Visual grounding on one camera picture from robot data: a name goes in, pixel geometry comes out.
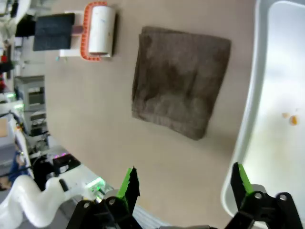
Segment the beige tabletop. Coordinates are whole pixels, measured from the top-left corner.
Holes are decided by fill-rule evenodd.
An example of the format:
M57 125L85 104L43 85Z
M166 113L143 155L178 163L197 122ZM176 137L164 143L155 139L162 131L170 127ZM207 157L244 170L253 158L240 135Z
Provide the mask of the beige tabletop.
M53 12L81 10L88 0L56 1ZM229 220L220 192L234 150L251 71L254 0L110 0L119 13L114 57L92 63L56 61L47 52L45 77L51 134L82 163L119 188L138 169L138 204L175 225ZM193 141L132 118L131 94L142 26L232 40L227 73L206 136Z

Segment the metal bolt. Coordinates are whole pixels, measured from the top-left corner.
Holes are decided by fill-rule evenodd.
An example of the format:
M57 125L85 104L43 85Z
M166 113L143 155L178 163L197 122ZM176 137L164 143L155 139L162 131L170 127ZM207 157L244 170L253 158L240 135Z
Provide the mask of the metal bolt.
M262 194L260 194L259 192L256 193L254 196L255 196L255 198L257 198L257 199L261 199L261 198L262 198Z
M281 199L282 201L285 201L285 200L287 200L287 196L285 196L284 194L282 194L282 195L280 195L280 199Z
M109 200L109 204L110 204L110 205L112 205L112 204L114 204L114 203L115 203L115 199Z

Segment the brown cloth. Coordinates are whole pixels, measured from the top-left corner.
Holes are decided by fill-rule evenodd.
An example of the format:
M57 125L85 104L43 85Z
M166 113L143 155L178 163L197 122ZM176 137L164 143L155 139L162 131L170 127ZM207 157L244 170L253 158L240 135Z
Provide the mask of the brown cloth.
M205 134L228 64L227 39L143 27L132 116L191 139Z

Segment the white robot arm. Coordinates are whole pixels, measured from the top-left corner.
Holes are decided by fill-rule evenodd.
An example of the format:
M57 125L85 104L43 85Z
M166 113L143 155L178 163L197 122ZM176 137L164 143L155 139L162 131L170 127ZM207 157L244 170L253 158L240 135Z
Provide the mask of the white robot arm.
M64 191L60 180L64 181L68 190ZM94 200L98 195L96 190L103 185L104 181L84 165L59 177L52 177L43 192L31 177L19 176L0 204L0 229L17 228L22 223L23 212L34 226L46 227L64 201L76 195Z

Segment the white roll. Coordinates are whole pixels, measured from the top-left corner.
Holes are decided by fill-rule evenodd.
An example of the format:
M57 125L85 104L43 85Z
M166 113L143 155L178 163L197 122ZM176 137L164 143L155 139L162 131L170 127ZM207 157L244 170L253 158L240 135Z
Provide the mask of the white roll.
M89 53L103 57L111 57L115 9L109 6L95 6L92 9Z

